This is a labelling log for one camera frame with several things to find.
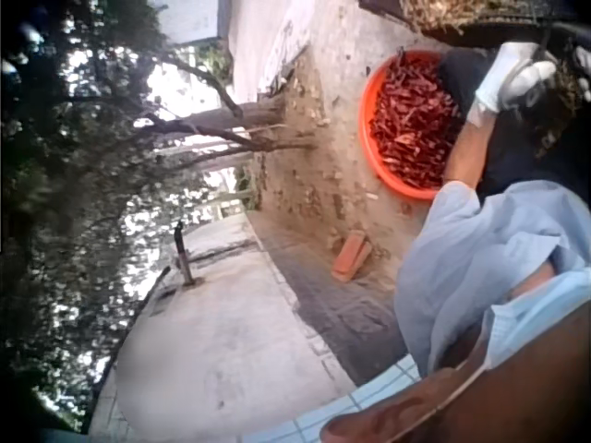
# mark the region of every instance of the metal pole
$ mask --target metal pole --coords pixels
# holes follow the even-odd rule
[[[178,251],[178,262],[185,278],[185,285],[192,285],[195,281],[191,275],[191,268],[188,265],[187,251],[185,250],[185,243],[183,242],[183,223],[181,221],[175,227],[175,244],[176,251]]]

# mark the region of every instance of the white glove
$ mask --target white glove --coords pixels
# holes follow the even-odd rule
[[[591,77],[591,53],[581,46],[574,50],[576,59],[585,73]],[[591,102],[591,89],[589,88],[589,80],[587,78],[579,78],[579,86],[583,90],[583,96],[586,102]]]
[[[503,88],[506,102],[524,96],[537,83],[551,78],[556,73],[554,63],[542,61],[531,64],[536,49],[537,43],[504,43],[476,90],[478,101],[496,114],[500,110],[501,87],[511,76],[515,76],[514,79]]]

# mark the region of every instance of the dried red chili pepper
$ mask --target dried red chili pepper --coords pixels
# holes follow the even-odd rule
[[[461,126],[457,106],[440,85],[437,63],[402,55],[390,65],[370,127],[393,174],[410,186],[441,187]]]

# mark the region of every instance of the light blue shirt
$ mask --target light blue shirt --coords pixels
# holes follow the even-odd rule
[[[404,258],[394,296],[419,373],[436,368],[460,334],[547,259],[559,275],[591,263],[591,213],[573,192],[522,182],[480,205],[463,183],[445,185]]]

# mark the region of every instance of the tiled floor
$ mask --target tiled floor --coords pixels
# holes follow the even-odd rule
[[[384,400],[420,380],[416,364],[407,355],[396,365],[361,386],[350,395],[304,413],[294,421],[285,422],[272,429],[242,437],[243,443],[317,443],[320,430],[334,416],[353,413]]]

